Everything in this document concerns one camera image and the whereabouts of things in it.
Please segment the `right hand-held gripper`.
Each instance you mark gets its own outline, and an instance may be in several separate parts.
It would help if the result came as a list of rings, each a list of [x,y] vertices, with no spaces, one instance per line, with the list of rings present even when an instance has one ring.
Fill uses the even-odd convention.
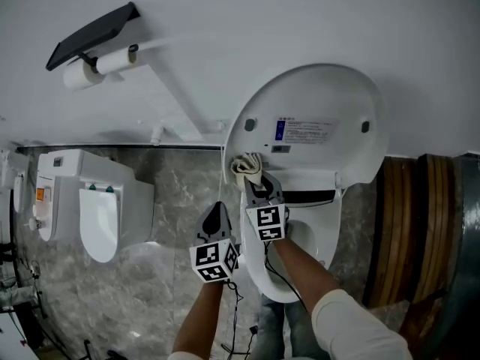
[[[254,199],[253,183],[244,178],[244,237],[260,242],[285,239],[290,210],[285,202],[281,183],[270,173],[263,173],[261,182],[265,199]]]

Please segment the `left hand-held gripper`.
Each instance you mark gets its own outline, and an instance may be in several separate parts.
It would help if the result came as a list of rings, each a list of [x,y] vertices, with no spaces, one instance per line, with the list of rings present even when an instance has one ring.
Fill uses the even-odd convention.
[[[239,252],[223,202],[214,202],[200,215],[189,251],[191,267],[203,283],[233,279]]]

